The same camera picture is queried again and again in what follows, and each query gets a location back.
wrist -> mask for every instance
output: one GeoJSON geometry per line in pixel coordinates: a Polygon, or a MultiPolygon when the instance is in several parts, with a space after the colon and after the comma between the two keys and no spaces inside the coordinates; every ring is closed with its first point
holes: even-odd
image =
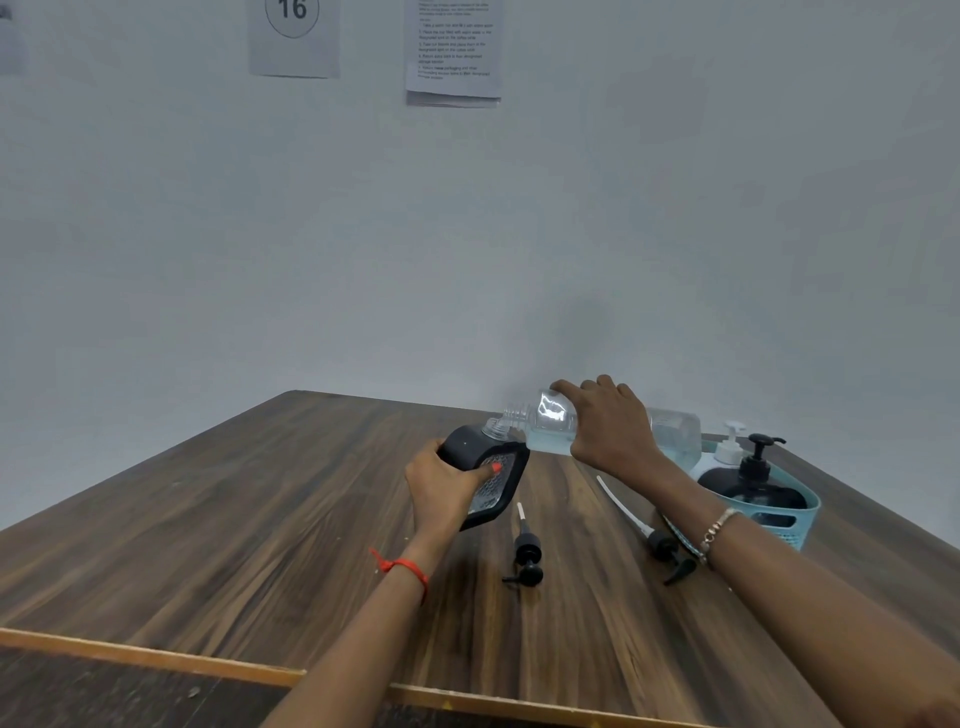
{"type": "Polygon", "coordinates": [[[414,562],[427,577],[433,575],[443,560],[453,537],[442,534],[417,533],[403,549],[402,557],[414,562]]]}
{"type": "Polygon", "coordinates": [[[672,488],[678,479],[689,479],[676,463],[659,450],[631,458],[623,464],[621,474],[617,477],[651,502],[657,500],[658,494],[672,488]]]}

instruction sheet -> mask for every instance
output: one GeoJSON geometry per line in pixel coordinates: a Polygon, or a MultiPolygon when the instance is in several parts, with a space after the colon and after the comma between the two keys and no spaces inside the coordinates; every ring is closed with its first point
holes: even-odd
{"type": "Polygon", "coordinates": [[[247,42],[254,76],[338,79],[340,0],[247,0],[247,42]]]}
{"type": "Polygon", "coordinates": [[[407,91],[500,98],[503,0],[406,0],[404,10],[407,91]]]}
{"type": "Polygon", "coordinates": [[[0,76],[22,74],[27,66],[27,46],[17,26],[14,0],[0,0],[0,76]]]}

red thread bracelet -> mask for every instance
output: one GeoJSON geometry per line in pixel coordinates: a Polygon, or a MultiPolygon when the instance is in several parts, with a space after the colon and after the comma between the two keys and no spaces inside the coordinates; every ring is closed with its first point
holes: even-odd
{"type": "Polygon", "coordinates": [[[413,572],[414,576],[420,580],[420,583],[423,585],[423,599],[420,600],[420,604],[426,601],[426,592],[427,592],[427,582],[429,581],[426,577],[426,574],[420,570],[420,567],[414,564],[409,559],[396,559],[395,561],[387,561],[383,558],[375,548],[370,549],[370,553],[373,554],[373,558],[376,559],[377,565],[380,567],[380,570],[386,573],[393,567],[406,567],[413,572]]]}

bottle mouth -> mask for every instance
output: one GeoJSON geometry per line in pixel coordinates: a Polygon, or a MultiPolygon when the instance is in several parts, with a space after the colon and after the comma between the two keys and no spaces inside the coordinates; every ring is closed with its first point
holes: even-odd
{"type": "Polygon", "coordinates": [[[506,442],[510,437],[510,422],[505,417],[491,417],[483,425],[481,431],[494,440],[506,442]]]}

wooden table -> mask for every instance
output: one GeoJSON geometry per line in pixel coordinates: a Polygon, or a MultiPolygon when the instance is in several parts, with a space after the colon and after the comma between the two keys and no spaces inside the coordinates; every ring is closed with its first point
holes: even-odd
{"type": "MultiPolygon", "coordinates": [[[[369,547],[395,556],[412,535],[404,464],[487,417],[312,392],[264,402],[0,532],[0,644],[292,685],[378,583],[369,547]]],[[[824,501],[804,552],[960,657],[960,552],[772,450],[824,501]]],[[[837,725],[719,576],[661,584],[588,468],[535,452],[516,499],[543,583],[500,582],[516,517],[461,534],[393,700],[584,726],[837,725]]]]}

